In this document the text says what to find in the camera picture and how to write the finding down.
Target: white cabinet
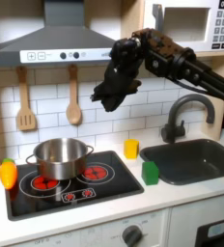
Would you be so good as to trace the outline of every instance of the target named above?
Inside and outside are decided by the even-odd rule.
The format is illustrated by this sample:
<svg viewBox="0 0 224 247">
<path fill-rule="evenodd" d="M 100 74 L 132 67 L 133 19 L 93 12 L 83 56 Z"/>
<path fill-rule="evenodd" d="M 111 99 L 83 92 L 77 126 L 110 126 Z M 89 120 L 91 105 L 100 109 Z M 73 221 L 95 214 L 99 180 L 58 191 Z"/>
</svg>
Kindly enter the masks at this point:
<svg viewBox="0 0 224 247">
<path fill-rule="evenodd" d="M 167 208 L 85 229 L 50 235 L 11 245 L 11 247 L 126 247 L 124 232 L 132 226 L 136 227 L 142 234 L 137 247 L 165 247 L 168 216 L 169 209 Z"/>
<path fill-rule="evenodd" d="M 166 246 L 194 247 L 199 227 L 223 220 L 224 196 L 175 206 L 171 212 L 168 244 Z"/>
</svg>

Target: black stovetop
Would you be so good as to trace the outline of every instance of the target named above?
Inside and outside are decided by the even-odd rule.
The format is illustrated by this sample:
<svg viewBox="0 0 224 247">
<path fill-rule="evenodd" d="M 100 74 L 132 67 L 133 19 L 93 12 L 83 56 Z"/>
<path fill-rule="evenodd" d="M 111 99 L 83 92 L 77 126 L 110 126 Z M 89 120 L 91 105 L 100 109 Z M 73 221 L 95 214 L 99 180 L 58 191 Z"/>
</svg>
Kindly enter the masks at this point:
<svg viewBox="0 0 224 247">
<path fill-rule="evenodd" d="M 83 175 L 61 181 L 44 179 L 37 166 L 17 166 L 17 184 L 6 191 L 9 219 L 31 218 L 144 191 L 115 152 L 94 153 L 87 162 Z"/>
</svg>

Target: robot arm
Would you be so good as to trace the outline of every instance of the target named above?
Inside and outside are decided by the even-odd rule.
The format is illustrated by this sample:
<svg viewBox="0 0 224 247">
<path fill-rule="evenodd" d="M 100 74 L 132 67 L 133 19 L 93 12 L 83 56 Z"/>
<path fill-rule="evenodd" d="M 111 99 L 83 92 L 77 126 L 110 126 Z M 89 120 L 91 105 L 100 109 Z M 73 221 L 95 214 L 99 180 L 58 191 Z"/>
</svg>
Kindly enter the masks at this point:
<svg viewBox="0 0 224 247">
<path fill-rule="evenodd" d="M 92 101 L 101 100 L 107 112 L 116 110 L 127 95 L 137 93 L 141 82 L 134 79 L 144 60 L 146 69 L 155 76 L 224 100 L 224 78 L 199 62 L 192 49 L 182 48 L 155 29 L 143 29 L 134 32 L 130 39 L 116 41 L 110 57 L 104 81 L 91 96 Z M 205 90 L 186 86 L 180 82 L 182 79 Z"/>
</svg>

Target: gray sink basin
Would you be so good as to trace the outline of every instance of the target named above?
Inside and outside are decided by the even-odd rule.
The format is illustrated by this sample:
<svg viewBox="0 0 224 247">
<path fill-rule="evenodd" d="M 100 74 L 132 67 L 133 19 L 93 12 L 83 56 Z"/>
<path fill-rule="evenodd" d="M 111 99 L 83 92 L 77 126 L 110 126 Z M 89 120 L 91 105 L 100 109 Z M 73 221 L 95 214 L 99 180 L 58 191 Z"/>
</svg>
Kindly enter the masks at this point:
<svg viewBox="0 0 224 247">
<path fill-rule="evenodd" d="M 224 147 L 207 139 L 162 145 L 141 150 L 145 161 L 154 161 L 160 178 L 184 185 L 224 177 Z"/>
</svg>

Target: wooden spatula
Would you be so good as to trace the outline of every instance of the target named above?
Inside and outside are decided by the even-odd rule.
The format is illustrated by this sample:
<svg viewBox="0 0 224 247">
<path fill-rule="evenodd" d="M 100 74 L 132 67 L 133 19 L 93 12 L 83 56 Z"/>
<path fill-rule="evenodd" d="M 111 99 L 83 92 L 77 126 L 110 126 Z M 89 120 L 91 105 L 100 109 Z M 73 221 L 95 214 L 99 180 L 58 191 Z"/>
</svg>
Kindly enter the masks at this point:
<svg viewBox="0 0 224 247">
<path fill-rule="evenodd" d="M 77 103 L 77 66 L 70 66 L 70 105 L 67 109 L 67 118 L 70 124 L 79 124 L 82 113 Z"/>
<path fill-rule="evenodd" d="M 27 69 L 25 67 L 18 67 L 16 69 L 19 80 L 19 91 L 21 100 L 21 109 L 17 113 L 16 122 L 20 130 L 30 130 L 36 127 L 36 118 L 29 108 L 28 90 L 26 83 Z"/>
</svg>

